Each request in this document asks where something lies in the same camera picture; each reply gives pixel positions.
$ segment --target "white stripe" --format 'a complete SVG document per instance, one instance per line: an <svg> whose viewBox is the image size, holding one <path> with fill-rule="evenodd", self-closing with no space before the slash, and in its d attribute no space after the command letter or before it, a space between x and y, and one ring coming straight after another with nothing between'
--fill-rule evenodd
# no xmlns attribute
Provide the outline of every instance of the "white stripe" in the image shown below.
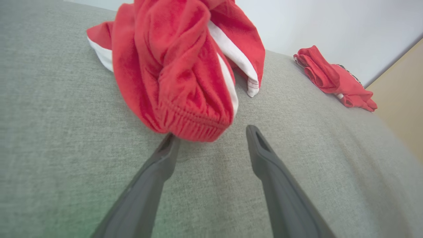
<svg viewBox="0 0 423 238"><path fill-rule="evenodd" d="M255 86L256 88L253 88L250 84L248 84L247 94L250 97L255 96L259 91L258 76L250 60L213 22L209 21L207 26L209 28L210 35L219 46L222 53L226 57L230 58L248 76L248 80L252 80L255 84L257 84Z"/></svg>
<svg viewBox="0 0 423 238"><path fill-rule="evenodd" d="M113 72L113 63L112 63L112 50L106 49L101 47L99 44L93 42L90 40L89 37L88 42L90 43L90 46L96 51L96 54L98 58L100 59L100 62L110 71Z"/></svg>
<svg viewBox="0 0 423 238"><path fill-rule="evenodd" d="M223 79L225 80L226 88L228 89L229 95L231 97L233 116L235 117L236 112L238 111L238 96L236 95L235 85L233 84L231 73L229 72L229 69L223 61L222 57L220 57L219 54L217 54L217 57L219 59L220 68L222 69L222 75Z"/></svg>

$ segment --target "white wall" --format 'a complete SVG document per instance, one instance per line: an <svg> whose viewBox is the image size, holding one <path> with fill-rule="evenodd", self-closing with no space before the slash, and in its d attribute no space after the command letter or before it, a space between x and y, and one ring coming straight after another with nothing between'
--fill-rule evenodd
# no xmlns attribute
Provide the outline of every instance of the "white wall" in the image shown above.
<svg viewBox="0 0 423 238"><path fill-rule="evenodd" d="M131 0L71 0L117 10ZM423 34L423 0L237 0L264 47L293 55L316 45L367 86Z"/></svg>

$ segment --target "red garment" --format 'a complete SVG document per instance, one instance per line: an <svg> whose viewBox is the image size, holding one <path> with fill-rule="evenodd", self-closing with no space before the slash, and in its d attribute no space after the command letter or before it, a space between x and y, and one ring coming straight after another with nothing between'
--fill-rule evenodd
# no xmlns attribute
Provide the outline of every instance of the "red garment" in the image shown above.
<svg viewBox="0 0 423 238"><path fill-rule="evenodd" d="M361 82L339 64L329 64L316 46L300 49L295 61L304 68L310 80L324 93L335 94L346 107L360 107L368 111L377 109Z"/></svg>
<svg viewBox="0 0 423 238"><path fill-rule="evenodd" d="M261 84L264 47L233 0L135 0L87 35L129 108L158 133L214 141L232 124L226 57L247 76L248 95Z"/></svg>

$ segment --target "gray couch cushion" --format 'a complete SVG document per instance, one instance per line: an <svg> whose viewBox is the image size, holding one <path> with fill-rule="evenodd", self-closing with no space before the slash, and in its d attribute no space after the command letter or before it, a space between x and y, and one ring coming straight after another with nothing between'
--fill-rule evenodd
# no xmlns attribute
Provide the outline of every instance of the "gray couch cushion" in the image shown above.
<svg viewBox="0 0 423 238"><path fill-rule="evenodd" d="M164 137L127 108L85 30L115 13L55 0L0 3L1 237L87 237ZM260 128L339 237L423 234L423 169L372 113L267 52L254 98L214 143L184 141L154 237L271 237L245 126Z"/></svg>

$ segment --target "red cloth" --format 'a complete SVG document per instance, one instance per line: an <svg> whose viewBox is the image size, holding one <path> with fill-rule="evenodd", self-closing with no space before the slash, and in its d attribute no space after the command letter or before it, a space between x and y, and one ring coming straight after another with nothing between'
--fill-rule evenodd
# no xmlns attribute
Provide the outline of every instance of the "red cloth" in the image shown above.
<svg viewBox="0 0 423 238"><path fill-rule="evenodd" d="M129 108L158 133L214 141L232 124L238 99L228 50L239 67L248 61L257 84L250 96L261 84L264 47L233 0L135 0L87 35Z"/></svg>
<svg viewBox="0 0 423 238"><path fill-rule="evenodd" d="M342 65L329 64L316 46L300 49L295 61L304 68L310 80L324 93L335 94L346 107L360 107L368 111L377 109L361 82Z"/></svg>

